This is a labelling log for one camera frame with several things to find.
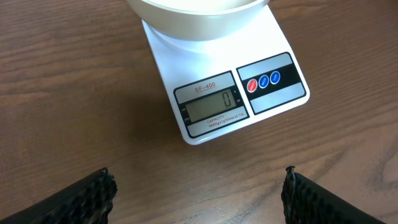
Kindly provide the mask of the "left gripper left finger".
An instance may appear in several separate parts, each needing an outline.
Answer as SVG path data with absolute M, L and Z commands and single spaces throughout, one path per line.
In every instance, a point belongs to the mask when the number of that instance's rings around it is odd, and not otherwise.
M 108 224 L 117 191 L 114 175 L 104 167 L 1 224 Z

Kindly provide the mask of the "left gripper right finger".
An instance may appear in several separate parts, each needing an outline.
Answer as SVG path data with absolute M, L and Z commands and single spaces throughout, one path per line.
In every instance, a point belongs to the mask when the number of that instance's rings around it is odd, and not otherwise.
M 288 166 L 281 200 L 286 224 L 385 224 Z

